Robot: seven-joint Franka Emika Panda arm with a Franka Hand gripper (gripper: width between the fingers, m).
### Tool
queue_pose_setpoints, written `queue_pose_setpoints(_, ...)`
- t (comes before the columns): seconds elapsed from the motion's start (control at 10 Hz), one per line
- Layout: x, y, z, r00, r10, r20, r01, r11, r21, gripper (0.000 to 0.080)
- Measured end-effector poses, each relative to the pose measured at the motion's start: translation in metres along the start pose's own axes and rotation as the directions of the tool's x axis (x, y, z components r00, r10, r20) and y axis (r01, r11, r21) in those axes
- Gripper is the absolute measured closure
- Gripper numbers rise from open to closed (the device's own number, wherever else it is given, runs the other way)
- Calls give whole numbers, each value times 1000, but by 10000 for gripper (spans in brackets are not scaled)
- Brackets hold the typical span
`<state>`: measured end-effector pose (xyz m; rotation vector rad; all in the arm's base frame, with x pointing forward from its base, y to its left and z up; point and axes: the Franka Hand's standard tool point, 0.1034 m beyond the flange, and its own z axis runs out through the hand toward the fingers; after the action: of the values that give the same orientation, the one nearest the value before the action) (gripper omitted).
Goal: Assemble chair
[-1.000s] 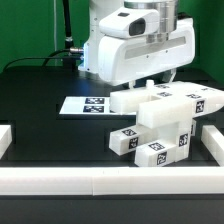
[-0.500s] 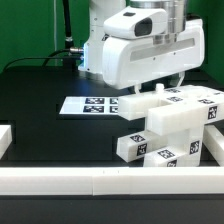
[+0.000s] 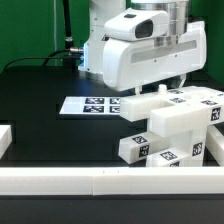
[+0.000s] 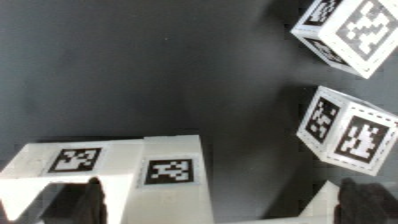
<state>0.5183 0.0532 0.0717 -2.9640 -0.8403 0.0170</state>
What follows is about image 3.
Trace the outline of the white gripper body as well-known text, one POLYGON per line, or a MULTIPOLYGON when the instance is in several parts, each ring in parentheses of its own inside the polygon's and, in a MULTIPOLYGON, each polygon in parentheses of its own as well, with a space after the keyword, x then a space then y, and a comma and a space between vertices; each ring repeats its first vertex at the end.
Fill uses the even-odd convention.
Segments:
POLYGON ((185 33, 162 42, 169 19, 163 10, 129 8, 106 22, 109 40, 103 50, 103 80, 107 86, 123 91, 204 66, 204 23, 190 23, 185 33))

